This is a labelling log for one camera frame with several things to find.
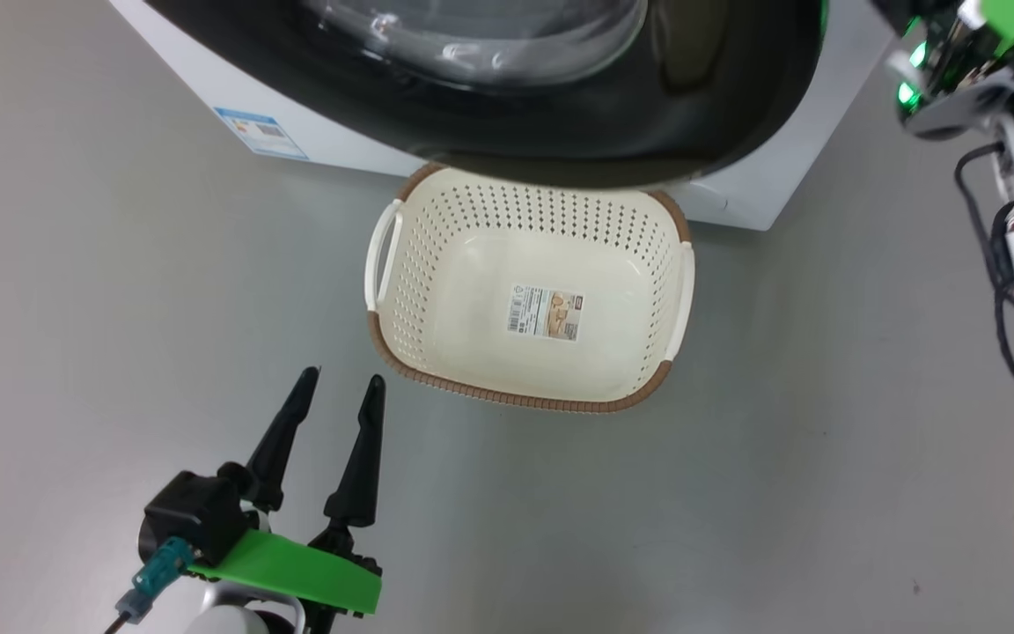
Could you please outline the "black round glass washer door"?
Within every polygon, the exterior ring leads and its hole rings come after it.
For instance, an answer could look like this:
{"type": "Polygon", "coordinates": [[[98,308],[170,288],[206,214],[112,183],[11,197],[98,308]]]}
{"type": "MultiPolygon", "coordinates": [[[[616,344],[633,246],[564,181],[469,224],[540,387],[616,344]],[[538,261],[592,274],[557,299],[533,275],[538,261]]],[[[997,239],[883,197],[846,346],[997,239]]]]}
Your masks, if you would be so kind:
{"type": "Polygon", "coordinates": [[[789,120],[828,0],[146,0],[283,96],[478,175],[647,188],[789,120]]]}

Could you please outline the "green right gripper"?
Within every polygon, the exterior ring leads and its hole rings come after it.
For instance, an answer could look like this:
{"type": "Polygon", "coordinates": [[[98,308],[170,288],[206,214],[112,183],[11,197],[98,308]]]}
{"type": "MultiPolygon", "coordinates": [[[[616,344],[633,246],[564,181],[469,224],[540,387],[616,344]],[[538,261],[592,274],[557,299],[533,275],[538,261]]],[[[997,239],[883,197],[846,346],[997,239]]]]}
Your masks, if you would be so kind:
{"type": "Polygon", "coordinates": [[[982,115],[1014,97],[1014,0],[868,0],[912,52],[890,56],[899,115],[982,115]]]}

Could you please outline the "blue energy sticker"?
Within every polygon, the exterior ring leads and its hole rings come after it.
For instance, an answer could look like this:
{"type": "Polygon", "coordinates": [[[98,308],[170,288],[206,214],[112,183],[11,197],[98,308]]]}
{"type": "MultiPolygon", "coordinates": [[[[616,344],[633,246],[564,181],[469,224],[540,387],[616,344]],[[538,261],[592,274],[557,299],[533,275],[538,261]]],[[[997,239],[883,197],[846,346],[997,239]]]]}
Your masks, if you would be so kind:
{"type": "Polygon", "coordinates": [[[217,105],[212,109],[256,155],[299,161],[310,160],[273,117],[217,105]]]}

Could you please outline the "white front-load washing machine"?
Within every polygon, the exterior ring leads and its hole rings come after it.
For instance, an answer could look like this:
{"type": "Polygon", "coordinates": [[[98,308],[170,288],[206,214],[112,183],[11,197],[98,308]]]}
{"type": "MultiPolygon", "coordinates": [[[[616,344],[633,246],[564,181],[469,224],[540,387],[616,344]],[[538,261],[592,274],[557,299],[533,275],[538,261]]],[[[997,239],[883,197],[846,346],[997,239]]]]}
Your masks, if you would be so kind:
{"type": "MultiPolygon", "coordinates": [[[[410,177],[419,158],[387,148],[294,103],[180,32],[145,0],[108,3],[226,125],[271,124],[286,139],[238,129],[257,155],[382,175],[410,177]]],[[[868,0],[830,0],[817,71],[771,140],[735,165],[668,186],[689,220],[765,232],[808,175],[834,130],[890,47],[893,33],[868,0]]]]}

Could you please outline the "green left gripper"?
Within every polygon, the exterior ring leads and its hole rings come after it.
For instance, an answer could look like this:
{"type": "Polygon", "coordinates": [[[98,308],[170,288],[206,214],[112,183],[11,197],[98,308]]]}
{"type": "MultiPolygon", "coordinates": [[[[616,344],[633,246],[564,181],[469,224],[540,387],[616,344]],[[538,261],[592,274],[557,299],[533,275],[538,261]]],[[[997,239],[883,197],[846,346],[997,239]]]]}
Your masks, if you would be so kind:
{"type": "MultiPolygon", "coordinates": [[[[281,509],[287,462],[298,427],[310,412],[319,378],[318,366],[307,366],[299,374],[246,463],[251,479],[246,501],[254,508],[264,512],[281,509]]],[[[386,382],[374,374],[358,411],[358,433],[349,461],[323,508],[331,526],[367,529],[377,521],[384,413],[386,382]]],[[[197,559],[188,573],[202,580],[233,582],[350,614],[377,613],[382,589],[381,574],[353,559],[257,529],[245,529],[217,564],[197,559]]]]}

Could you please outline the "paper product label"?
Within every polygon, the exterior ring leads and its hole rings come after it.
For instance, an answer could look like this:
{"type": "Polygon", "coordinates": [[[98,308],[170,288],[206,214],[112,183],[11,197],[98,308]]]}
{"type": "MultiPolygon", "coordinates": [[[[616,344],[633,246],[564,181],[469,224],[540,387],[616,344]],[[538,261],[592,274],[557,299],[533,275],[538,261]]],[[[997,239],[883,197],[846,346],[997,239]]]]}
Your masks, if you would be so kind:
{"type": "Polygon", "coordinates": [[[544,340],[576,342],[585,299],[575,292],[513,284],[506,330],[544,340]]]}

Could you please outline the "cream perforated laundry basket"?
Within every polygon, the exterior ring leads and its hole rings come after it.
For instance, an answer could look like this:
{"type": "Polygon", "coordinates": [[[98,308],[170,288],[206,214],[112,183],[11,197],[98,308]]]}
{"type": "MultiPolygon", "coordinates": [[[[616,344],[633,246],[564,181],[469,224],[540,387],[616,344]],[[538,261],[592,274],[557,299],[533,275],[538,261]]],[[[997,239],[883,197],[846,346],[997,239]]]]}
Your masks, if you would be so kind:
{"type": "Polygon", "coordinates": [[[687,217],[660,191],[583,191],[411,173],[367,250],[371,340],[400,376],[516,407],[630,409],[664,384],[687,332],[687,217]],[[513,284],[583,294],[576,342],[508,333],[513,284]]]}

